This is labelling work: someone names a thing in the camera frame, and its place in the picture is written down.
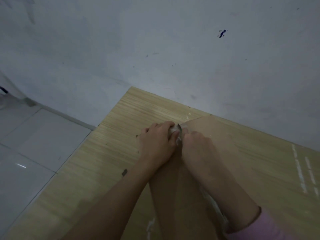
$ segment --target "wooden tabletop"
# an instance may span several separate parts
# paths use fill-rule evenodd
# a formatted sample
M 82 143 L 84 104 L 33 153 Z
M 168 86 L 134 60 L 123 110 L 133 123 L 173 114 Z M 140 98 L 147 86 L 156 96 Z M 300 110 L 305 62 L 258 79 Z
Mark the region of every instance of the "wooden tabletop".
M 153 122 L 183 123 L 208 113 L 131 87 L 62 166 L 7 239 L 58 239 L 121 179 L 138 159 L 136 135 Z M 281 206 L 284 218 L 308 239 L 320 236 L 320 153 L 216 117 Z M 149 187 L 142 192 L 122 239 L 147 239 L 155 217 Z M 155 222 L 150 239 L 161 239 Z

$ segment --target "dark blue stain on wall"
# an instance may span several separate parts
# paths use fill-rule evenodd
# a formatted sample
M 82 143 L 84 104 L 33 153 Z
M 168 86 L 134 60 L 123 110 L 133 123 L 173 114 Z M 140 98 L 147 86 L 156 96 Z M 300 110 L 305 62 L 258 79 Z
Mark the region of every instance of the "dark blue stain on wall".
M 221 38 L 226 33 L 226 30 L 219 30 L 219 32 L 221 32 L 221 34 L 220 34 L 220 37 L 219 36 L 218 37 Z

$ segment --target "blue ink mark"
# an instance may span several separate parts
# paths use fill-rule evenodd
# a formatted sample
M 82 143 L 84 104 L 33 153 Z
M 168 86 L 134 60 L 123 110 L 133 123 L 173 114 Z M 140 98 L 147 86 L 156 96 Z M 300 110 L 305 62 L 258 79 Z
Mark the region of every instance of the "blue ink mark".
M 226 32 L 226 30 L 223 30 L 222 33 L 220 34 L 220 37 L 221 38 L 222 36 L 224 36 L 223 34 Z

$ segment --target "white wall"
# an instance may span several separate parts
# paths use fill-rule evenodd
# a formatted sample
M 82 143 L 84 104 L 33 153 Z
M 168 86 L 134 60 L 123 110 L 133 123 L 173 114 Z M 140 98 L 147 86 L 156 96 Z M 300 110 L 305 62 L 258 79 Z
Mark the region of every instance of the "white wall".
M 134 85 L 320 150 L 320 0 L 12 3 L 0 69 L 42 104 L 98 124 Z

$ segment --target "pink sleeve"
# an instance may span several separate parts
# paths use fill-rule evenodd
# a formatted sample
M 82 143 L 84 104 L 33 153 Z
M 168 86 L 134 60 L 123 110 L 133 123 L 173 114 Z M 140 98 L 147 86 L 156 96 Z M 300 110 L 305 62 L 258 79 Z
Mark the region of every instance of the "pink sleeve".
M 293 238 L 285 234 L 276 224 L 273 219 L 262 209 L 260 216 L 247 228 L 227 234 L 228 240 L 245 240 L 245 239 L 259 239 L 259 240 L 292 240 Z

